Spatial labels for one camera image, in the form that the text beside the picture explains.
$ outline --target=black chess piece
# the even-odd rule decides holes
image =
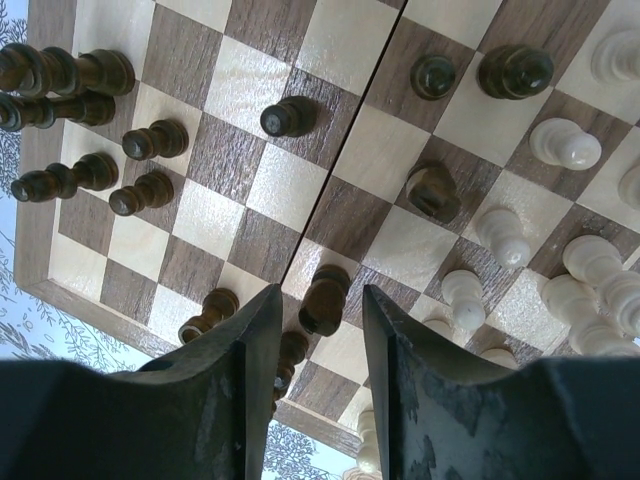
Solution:
[[[460,211],[456,182],[441,162],[418,163],[409,172],[406,190],[418,210],[439,222],[451,222]]]
[[[29,99],[0,93],[0,128],[50,128],[60,118],[90,127],[106,125],[116,113],[113,97],[85,92],[76,97]]]
[[[94,50],[78,58],[58,47],[38,51],[21,43],[0,50],[0,89],[30,98],[85,90],[115,97],[131,92],[135,80],[131,62],[114,50]]]
[[[317,107],[307,97],[287,97],[264,109],[260,126],[271,137],[300,137],[316,124]]]
[[[296,372],[296,365],[300,364],[307,356],[309,350],[309,340],[298,332],[284,332],[280,339],[280,357],[278,358],[278,368],[273,384],[273,403],[271,405],[271,415],[276,412],[276,401],[283,398],[291,380]]]
[[[78,187],[102,191],[118,181],[118,165],[104,153],[84,155],[72,168],[52,163],[44,170],[25,173],[11,183],[11,193],[19,202],[46,202],[71,198]]]
[[[202,314],[191,317],[178,330],[182,344],[186,344],[208,332],[217,324],[232,317],[238,311],[238,297],[226,288],[216,288],[202,302]]]
[[[351,279],[344,269],[323,265],[316,270],[298,312],[302,328],[310,334],[333,335],[342,322],[350,287]]]
[[[411,88],[424,100],[439,100],[453,87],[456,70],[442,55],[423,55],[411,67]]]
[[[553,60],[544,50],[505,45],[491,50],[482,59],[478,84],[491,97],[522,100],[546,89],[553,72]]]
[[[173,200],[173,185],[164,173],[154,171],[138,177],[134,186],[120,188],[109,196],[116,215],[128,217],[145,208],[160,208]]]
[[[158,120],[149,128],[131,130],[122,137],[122,149],[133,160],[149,160],[157,156],[173,158],[189,147],[189,134],[175,120]]]

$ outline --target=white chess piece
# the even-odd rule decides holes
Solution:
[[[585,235],[566,246],[562,261],[574,278],[596,288],[622,330],[640,336],[640,274],[622,270],[616,247],[604,238]]]
[[[529,147],[538,160],[569,170],[587,170],[602,155],[596,137],[564,118],[540,122],[529,136]]]
[[[358,449],[356,462],[358,468],[366,473],[380,470],[380,450],[376,433],[376,419],[372,408],[360,413],[358,417],[358,435],[362,443]]]
[[[640,165],[624,174],[618,184],[620,199],[636,210],[640,210]]]
[[[485,321],[482,284],[475,273],[455,270],[442,279],[442,296],[453,308],[453,322],[465,330],[476,330]]]
[[[640,347],[623,337],[622,330],[598,313],[591,287],[571,275],[549,280],[542,289],[542,301],[549,313],[569,325],[569,344],[582,355],[640,354]]]
[[[480,357],[502,367],[510,368],[511,370],[518,369],[516,357],[514,357],[509,350],[505,350],[504,348],[491,348],[489,350],[485,350],[480,354]]]
[[[511,210],[500,208],[485,213],[476,226],[480,244],[488,249],[504,268],[525,266],[531,247],[522,233],[522,223]]]
[[[605,38],[593,54],[591,73],[604,84],[640,80],[640,29]]]
[[[451,341],[451,339],[453,338],[453,331],[451,330],[449,324],[444,320],[426,320],[424,324],[431,330],[436,332],[438,335],[446,338],[449,341]]]

